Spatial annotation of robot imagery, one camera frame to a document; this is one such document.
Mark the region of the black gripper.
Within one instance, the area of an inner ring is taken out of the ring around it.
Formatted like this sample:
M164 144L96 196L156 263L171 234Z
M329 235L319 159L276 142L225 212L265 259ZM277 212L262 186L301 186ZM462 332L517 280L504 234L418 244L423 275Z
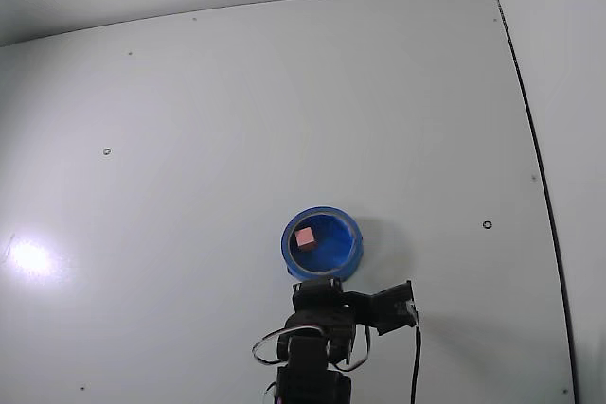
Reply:
M321 277L293 284L294 314L290 327L314 326L319 329L353 329L354 310L349 306L338 277Z

